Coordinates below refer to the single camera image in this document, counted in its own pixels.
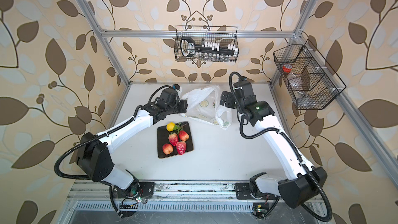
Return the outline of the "small yellow fake lemon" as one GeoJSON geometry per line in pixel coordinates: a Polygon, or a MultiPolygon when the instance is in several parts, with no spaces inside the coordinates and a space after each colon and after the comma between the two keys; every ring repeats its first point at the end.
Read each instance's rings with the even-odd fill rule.
{"type": "Polygon", "coordinates": [[[176,124],[174,124],[173,122],[170,122],[170,123],[167,124],[166,129],[169,132],[172,132],[172,131],[176,130],[176,124]]]}

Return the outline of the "white plastic bag lemon print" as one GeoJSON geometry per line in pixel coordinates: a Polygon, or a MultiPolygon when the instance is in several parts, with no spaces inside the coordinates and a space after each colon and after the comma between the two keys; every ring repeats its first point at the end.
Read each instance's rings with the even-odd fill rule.
{"type": "Polygon", "coordinates": [[[180,115],[227,130],[232,124],[232,111],[220,104],[221,94],[222,90],[217,85],[185,93],[182,99],[187,101],[188,107],[180,115]]]}

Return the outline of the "red fake apple large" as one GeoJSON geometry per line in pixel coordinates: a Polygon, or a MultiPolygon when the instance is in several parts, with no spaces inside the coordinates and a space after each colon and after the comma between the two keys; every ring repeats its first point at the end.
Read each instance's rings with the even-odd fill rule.
{"type": "Polygon", "coordinates": [[[165,155],[170,155],[171,153],[174,152],[174,148],[171,144],[164,144],[162,146],[162,150],[165,155]]]}

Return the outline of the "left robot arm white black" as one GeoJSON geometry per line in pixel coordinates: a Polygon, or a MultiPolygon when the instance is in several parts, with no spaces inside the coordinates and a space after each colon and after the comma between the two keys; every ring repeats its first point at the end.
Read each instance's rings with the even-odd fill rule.
{"type": "Polygon", "coordinates": [[[88,139],[66,151],[55,162],[54,172],[67,179],[90,179],[122,190],[131,189],[137,178],[130,172],[119,169],[112,161],[112,153],[125,142],[146,128],[151,127],[168,115],[184,114],[188,103],[180,99],[180,85],[166,85],[158,88],[159,97],[151,95],[145,105],[139,105],[129,119],[96,135],[88,133],[88,139]],[[73,152],[77,153],[76,164],[83,175],[70,175],[61,171],[61,162],[73,152]]]}

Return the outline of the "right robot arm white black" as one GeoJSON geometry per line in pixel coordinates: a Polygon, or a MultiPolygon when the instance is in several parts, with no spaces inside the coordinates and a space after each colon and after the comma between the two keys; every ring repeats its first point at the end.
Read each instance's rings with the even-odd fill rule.
{"type": "Polygon", "coordinates": [[[258,101],[252,84],[238,72],[229,75],[230,91],[223,91],[220,104],[235,109],[239,133],[246,140],[264,138],[283,166],[285,177],[279,179],[263,172],[251,177],[248,188],[254,199],[274,195],[266,210],[256,209],[257,217],[266,219],[282,199],[289,207],[301,206],[318,221],[332,220],[331,203],[323,190],[327,173],[299,151],[280,125],[274,110],[266,101],[258,101]]]}

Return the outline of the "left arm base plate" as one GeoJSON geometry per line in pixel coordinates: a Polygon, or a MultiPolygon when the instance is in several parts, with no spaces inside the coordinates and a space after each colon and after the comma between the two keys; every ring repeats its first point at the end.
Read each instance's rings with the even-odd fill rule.
{"type": "Polygon", "coordinates": [[[113,196],[114,198],[124,199],[124,198],[144,198],[150,199],[154,194],[155,182],[153,181],[139,181],[134,183],[133,186],[130,186],[128,189],[120,189],[117,186],[114,186],[113,196]]]}

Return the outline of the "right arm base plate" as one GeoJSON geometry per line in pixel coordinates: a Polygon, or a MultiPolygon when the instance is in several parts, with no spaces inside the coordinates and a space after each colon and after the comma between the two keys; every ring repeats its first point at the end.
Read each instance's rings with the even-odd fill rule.
{"type": "Polygon", "coordinates": [[[253,183],[236,183],[234,190],[238,200],[276,200],[277,198],[276,195],[260,192],[253,183]]]}

